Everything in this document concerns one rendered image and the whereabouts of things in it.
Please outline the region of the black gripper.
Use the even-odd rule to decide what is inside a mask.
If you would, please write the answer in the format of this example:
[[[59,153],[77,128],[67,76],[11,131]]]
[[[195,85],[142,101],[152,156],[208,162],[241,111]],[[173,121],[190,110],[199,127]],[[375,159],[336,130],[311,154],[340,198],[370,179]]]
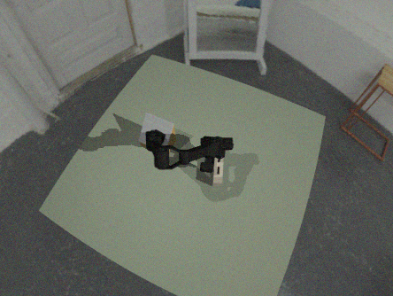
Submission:
[[[200,165],[200,171],[201,172],[206,172],[206,173],[212,173],[213,172],[213,164],[211,163],[211,157],[205,156],[206,162],[201,162]],[[209,161],[209,163],[208,163]]]

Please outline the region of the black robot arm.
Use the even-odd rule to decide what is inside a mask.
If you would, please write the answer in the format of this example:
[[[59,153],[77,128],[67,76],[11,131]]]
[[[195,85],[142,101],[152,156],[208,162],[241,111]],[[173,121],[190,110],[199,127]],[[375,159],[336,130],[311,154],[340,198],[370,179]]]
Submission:
[[[165,134],[157,129],[145,131],[146,149],[154,155],[155,168],[160,170],[169,170],[179,165],[188,165],[193,160],[201,159],[205,156],[217,159],[225,157],[226,150],[233,150],[233,137],[208,136],[200,138],[201,145],[188,149],[179,150],[172,145],[162,145],[165,140]],[[179,153],[179,161],[169,166],[169,149]]]

